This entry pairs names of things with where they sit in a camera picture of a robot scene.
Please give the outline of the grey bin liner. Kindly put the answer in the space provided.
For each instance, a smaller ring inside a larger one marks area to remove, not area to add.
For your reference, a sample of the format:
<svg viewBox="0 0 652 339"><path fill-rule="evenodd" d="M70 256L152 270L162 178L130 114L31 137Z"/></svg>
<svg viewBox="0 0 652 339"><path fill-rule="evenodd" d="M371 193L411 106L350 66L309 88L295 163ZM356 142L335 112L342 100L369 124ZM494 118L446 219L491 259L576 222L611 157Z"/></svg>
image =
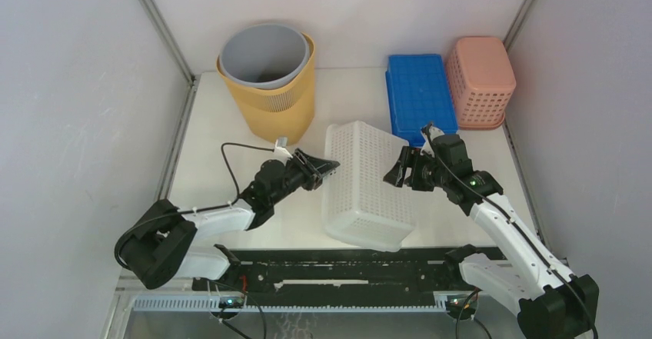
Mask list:
<svg viewBox="0 0 652 339"><path fill-rule="evenodd" d="M304 35L278 23L252 25L224 44L217 61L229 80L249 88L284 87L308 63L311 48Z"/></svg>

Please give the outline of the yellow ribbed waste bin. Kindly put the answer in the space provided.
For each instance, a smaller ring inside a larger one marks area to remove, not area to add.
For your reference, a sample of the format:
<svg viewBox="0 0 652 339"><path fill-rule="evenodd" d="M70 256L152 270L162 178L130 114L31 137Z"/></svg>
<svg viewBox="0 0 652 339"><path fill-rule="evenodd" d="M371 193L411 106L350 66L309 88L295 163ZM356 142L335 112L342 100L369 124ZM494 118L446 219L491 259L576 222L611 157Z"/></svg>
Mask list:
<svg viewBox="0 0 652 339"><path fill-rule="evenodd" d="M286 137L288 144L296 145L308 130L315 111L315 46L313 38L304 33L309 47L309 58L298 75L287 85L264 90L239 84L222 71L220 61L216 70L224 80L251 132L271 143Z"/></svg>

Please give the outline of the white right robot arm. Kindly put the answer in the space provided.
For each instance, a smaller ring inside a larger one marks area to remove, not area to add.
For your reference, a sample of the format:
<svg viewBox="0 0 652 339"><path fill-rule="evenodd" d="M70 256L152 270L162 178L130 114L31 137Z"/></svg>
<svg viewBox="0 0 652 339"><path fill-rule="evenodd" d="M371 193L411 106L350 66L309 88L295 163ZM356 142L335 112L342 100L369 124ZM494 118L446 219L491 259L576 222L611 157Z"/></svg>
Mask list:
<svg viewBox="0 0 652 339"><path fill-rule="evenodd" d="M468 285L508 309L526 338L599 336L599 287L575 274L524 224L504 189L487 171L474 169L459 135L421 130L421 148L405 146L384 182L414 191L440 188L447 199L480 226L510 263L500 267L471 244L447 253L444 279L455 290Z"/></svg>

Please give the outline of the blue compartment tray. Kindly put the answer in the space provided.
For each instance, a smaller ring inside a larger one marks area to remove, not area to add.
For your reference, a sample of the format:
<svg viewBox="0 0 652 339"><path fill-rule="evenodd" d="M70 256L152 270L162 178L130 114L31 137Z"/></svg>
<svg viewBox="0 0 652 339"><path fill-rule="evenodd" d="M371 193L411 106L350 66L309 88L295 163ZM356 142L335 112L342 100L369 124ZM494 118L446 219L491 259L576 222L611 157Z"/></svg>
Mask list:
<svg viewBox="0 0 652 339"><path fill-rule="evenodd" d="M440 55L391 55L385 79L393 135L420 147L424 144L421 129L430 122L445 134L457 133L459 127Z"/></svg>

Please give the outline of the pink perforated plastic basket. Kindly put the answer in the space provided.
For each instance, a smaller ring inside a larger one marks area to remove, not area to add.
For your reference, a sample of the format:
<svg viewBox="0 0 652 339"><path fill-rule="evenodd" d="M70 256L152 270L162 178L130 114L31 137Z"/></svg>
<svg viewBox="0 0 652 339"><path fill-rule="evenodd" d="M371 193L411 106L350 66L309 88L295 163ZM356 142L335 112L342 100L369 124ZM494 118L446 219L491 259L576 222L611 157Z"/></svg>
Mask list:
<svg viewBox="0 0 652 339"><path fill-rule="evenodd" d="M460 38L445 72L460 129L492 130L503 124L516 78L499 38Z"/></svg>

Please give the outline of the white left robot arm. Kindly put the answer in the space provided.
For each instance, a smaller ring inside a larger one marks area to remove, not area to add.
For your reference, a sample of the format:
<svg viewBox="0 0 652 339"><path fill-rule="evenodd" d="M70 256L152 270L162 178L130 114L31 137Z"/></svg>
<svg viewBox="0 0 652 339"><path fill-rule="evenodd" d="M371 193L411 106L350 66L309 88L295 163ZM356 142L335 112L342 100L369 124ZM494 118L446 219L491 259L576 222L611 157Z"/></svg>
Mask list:
<svg viewBox="0 0 652 339"><path fill-rule="evenodd" d="M221 244L204 248L199 241L262 226L276 204L300 188L321 187L339 165L297 149L283 161L265 161L230 204L182 211L160 199L117 240L115 260L149 290L174 278L204 278L229 291L241 278L236 257Z"/></svg>

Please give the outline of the white perforated plastic basket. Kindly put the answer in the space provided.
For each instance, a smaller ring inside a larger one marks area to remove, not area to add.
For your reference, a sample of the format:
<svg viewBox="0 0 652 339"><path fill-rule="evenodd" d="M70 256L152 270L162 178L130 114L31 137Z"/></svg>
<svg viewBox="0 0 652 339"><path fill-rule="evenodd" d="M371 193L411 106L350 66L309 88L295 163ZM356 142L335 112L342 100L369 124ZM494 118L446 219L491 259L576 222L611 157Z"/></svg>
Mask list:
<svg viewBox="0 0 652 339"><path fill-rule="evenodd" d="M339 167L324 181L322 224L340 242L395 252L416 228L405 188L384 182L408 142L362 121L330 125L324 155Z"/></svg>

